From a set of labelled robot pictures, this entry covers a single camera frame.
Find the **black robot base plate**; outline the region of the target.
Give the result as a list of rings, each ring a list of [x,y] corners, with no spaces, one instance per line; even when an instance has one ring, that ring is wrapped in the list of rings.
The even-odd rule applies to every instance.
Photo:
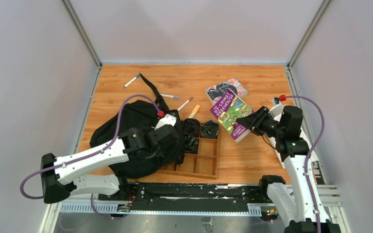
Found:
[[[130,183],[116,194],[96,200],[134,201],[133,207],[174,210],[238,210],[244,204],[271,204],[257,184]]]

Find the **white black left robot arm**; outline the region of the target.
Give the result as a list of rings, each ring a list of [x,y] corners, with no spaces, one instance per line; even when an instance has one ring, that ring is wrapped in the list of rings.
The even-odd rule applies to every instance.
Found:
[[[126,180],[155,173],[176,159],[180,135],[179,120],[170,114],[156,126],[130,128],[94,148],[62,157],[47,153],[41,157],[41,183],[45,203],[57,203],[78,194],[129,196]]]

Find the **black fabric backpack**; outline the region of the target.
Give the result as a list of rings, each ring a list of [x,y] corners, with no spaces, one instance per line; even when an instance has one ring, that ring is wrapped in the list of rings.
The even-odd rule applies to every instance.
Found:
[[[183,136],[179,112],[170,110],[155,85],[143,75],[140,76],[144,83],[155,95],[154,103],[136,100],[122,106],[118,113],[106,123],[97,128],[89,142],[91,148],[111,141],[114,135],[123,140],[129,160],[124,163],[110,165],[116,174],[124,175],[129,179],[139,179],[154,174],[166,164],[174,162],[181,164],[184,159]],[[163,151],[150,152],[144,131],[148,127],[155,127],[166,114],[177,118],[175,128],[180,135],[180,147]]]

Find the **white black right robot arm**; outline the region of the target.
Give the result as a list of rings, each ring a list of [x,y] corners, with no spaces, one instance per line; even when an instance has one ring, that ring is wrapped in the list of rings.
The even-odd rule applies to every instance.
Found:
[[[274,203],[286,233],[339,233],[340,226],[331,222],[310,175],[312,148],[301,137],[302,121],[303,112],[295,106],[285,106],[279,121],[272,118],[267,107],[237,119],[255,135],[275,139],[275,149],[291,178],[293,192],[289,193],[281,176],[262,176],[258,196],[263,202]]]

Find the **dark floral Little Women book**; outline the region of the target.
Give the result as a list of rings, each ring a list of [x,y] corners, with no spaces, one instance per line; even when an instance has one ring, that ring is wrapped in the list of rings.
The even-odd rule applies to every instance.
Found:
[[[225,94],[227,90],[233,91],[239,97],[246,97],[248,90],[240,83],[237,78],[232,78],[222,83],[212,85],[204,90],[212,105]]]

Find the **purple treehouse book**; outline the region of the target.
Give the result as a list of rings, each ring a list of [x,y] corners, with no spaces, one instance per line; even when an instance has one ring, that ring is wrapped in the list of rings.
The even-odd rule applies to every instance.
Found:
[[[253,114],[254,110],[231,89],[226,90],[223,96],[212,106],[210,112],[235,142],[238,143],[250,133],[250,130],[238,124],[237,119]]]

